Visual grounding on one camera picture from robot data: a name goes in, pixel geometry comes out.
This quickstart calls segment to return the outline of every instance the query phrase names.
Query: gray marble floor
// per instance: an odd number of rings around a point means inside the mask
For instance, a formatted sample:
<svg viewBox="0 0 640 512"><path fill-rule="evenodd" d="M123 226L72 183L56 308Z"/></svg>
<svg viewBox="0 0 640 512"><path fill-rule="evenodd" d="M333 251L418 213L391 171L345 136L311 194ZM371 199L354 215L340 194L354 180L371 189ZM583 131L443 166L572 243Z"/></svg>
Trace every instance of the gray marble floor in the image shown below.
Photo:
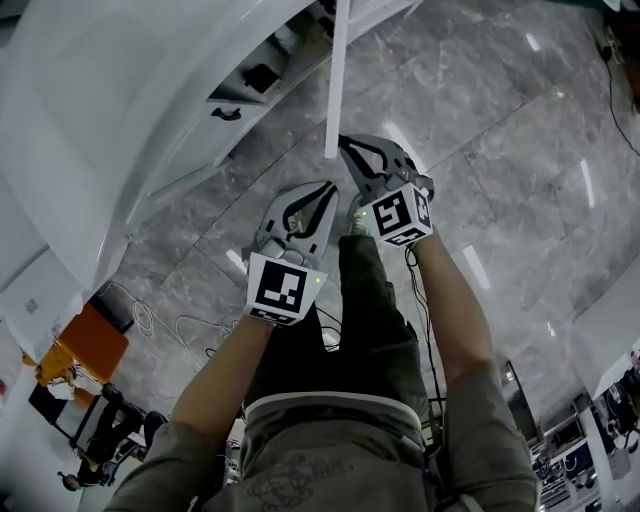
<svg viewBox="0 0 640 512"><path fill-rule="evenodd" d="M348 52L342 131L403 137L430 170L440 233L537 418L579 391L564 334L640 251L639 160L608 109L608 74L590 32L600 25L593 12L553 3L434 0ZM640 145L623 71L612 68L620 123ZM190 315L231 326L245 276L229 251L250 242L278 190L325 179L338 184L340 206L319 304L340 316L337 240L355 187L340 160L322 157L328 74L320 68L220 174L150 219L131 243L114 280L166 324ZM420 326L401 254L386 247L383 260L400 311ZM123 292L109 293L131 306ZM128 335L114 382L143 407L170 412L206 348L224 340L224 331L192 320L179 327L188 354L158 320L152 336L135 328Z"/></svg>

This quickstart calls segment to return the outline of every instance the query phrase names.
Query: gray shirt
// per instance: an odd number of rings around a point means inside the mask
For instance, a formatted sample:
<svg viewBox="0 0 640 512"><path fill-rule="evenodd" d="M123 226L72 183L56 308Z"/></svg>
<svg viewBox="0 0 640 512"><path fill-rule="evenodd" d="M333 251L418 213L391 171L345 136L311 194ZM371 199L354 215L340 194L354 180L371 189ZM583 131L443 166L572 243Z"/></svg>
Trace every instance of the gray shirt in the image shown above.
<svg viewBox="0 0 640 512"><path fill-rule="evenodd" d="M251 409L243 479L204 511L435 510L420 433L402 404L329 394L281 398ZM538 480L492 365L448 389L444 454L452 496L445 510L537 512ZM106 511L186 511L206 495L214 465L215 451L197 432L168 424Z"/></svg>

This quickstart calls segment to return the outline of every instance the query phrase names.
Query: person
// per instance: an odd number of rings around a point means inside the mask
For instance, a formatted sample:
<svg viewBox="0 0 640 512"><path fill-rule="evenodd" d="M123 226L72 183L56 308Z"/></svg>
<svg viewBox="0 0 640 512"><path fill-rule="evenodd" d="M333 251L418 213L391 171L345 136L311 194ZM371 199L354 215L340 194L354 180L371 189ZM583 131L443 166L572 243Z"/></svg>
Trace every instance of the person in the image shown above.
<svg viewBox="0 0 640 512"><path fill-rule="evenodd" d="M438 464L421 437L418 341L376 243L355 224L339 249L339 350L325 349L315 308L290 327L244 316L105 511L538 511L487 320L440 237L412 248L447 384ZM243 400L242 480L211 496Z"/></svg>
<svg viewBox="0 0 640 512"><path fill-rule="evenodd" d="M113 459L120 443L133 432L139 431L142 426L142 413L126 404L119 391L107 385L103 395L108 403L100 415L87 450L79 452L82 462L77 475L64 475L58 472L58 476L62 478L62 485L69 491L99 485L105 478L108 479L107 472L104 471L105 465ZM114 426L120 409L125 411L125 419Z"/></svg>

